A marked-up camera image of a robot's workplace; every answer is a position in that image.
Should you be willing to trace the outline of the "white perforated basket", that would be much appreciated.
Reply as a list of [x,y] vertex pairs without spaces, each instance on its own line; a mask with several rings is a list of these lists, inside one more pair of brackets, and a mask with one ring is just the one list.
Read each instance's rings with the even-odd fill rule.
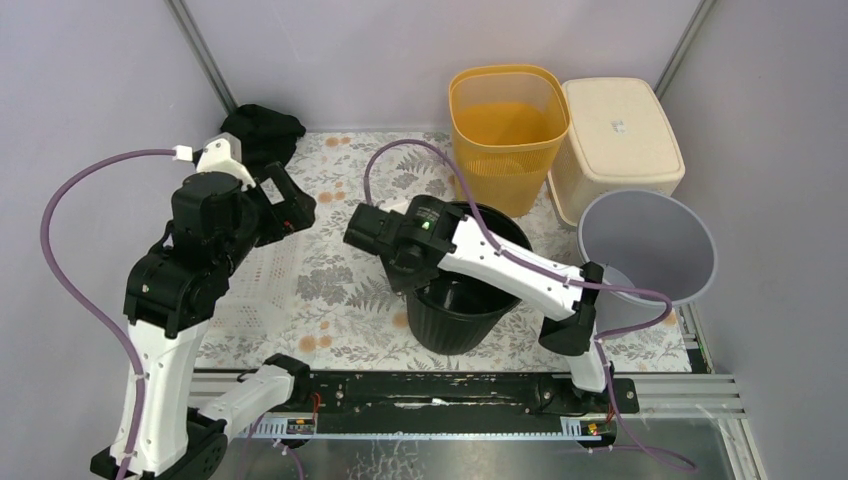
[[251,251],[216,302],[209,331],[261,335],[281,330],[295,295],[303,240],[298,233]]

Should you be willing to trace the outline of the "black round bucket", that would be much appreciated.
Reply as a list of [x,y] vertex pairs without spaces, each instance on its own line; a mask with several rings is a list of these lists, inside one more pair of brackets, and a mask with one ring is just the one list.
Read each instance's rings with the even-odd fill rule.
[[389,284],[407,295],[409,326],[421,345],[437,354],[467,353],[521,299],[475,276],[440,266],[458,247],[471,245],[453,240],[459,226],[476,223],[468,203],[418,195],[407,213],[419,228],[429,224],[426,239],[403,245],[382,261]]

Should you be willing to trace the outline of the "yellow plastic waste basket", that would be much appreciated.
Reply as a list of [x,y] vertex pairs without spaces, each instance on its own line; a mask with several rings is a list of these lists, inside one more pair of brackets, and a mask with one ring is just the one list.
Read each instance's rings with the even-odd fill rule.
[[571,126],[557,78],[535,65],[475,67],[452,79],[448,102],[454,159],[475,201],[529,213]]

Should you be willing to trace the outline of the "cream large container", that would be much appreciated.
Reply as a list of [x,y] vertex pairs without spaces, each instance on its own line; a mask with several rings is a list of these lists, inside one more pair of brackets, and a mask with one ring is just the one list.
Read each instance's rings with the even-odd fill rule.
[[570,127],[547,182],[559,220],[575,227],[606,193],[640,189],[671,195],[684,160],[653,88],[639,78],[593,77],[561,85]]

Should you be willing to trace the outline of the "grey bucket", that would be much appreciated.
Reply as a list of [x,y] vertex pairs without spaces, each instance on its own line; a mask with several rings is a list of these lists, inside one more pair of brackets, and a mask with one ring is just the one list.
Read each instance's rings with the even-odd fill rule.
[[700,217],[647,190],[593,200],[578,222],[577,245],[583,261],[603,267],[604,284],[658,292],[674,307],[703,296],[718,270],[715,241]]

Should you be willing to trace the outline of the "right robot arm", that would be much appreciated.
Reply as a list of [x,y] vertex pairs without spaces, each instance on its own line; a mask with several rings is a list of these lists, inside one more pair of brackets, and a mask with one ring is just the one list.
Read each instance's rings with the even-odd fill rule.
[[402,212],[361,203],[344,243],[377,256],[394,291],[430,286],[441,273],[465,275],[502,290],[544,315],[538,342],[567,361],[575,402],[597,412],[613,398],[594,337],[596,288],[603,270],[557,264],[489,231],[476,206],[429,195]]

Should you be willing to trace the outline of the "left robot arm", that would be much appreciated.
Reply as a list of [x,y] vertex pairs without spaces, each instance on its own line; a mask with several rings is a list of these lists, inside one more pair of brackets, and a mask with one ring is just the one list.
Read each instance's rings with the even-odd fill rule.
[[115,442],[91,460],[94,474],[207,479],[229,442],[262,414],[313,405],[309,366],[283,354],[205,406],[188,403],[197,354],[233,274],[251,251],[315,221],[315,200],[281,164],[265,166],[260,179],[276,186],[279,202],[223,172],[193,174],[174,192],[163,236],[126,287],[128,337],[140,361],[131,380],[144,385],[143,404],[135,408],[127,395]]

